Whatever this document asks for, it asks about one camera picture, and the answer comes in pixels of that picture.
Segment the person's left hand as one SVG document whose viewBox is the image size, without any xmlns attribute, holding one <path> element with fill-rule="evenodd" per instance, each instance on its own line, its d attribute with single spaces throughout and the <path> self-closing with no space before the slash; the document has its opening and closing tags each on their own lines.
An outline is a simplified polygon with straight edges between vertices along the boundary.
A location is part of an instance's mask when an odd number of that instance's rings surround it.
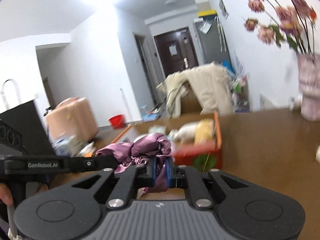
<svg viewBox="0 0 320 240">
<path fill-rule="evenodd" d="M 14 204 L 9 188 L 3 183 L 0 183 L 0 200 L 7 206 L 13 206 Z"/>
</svg>

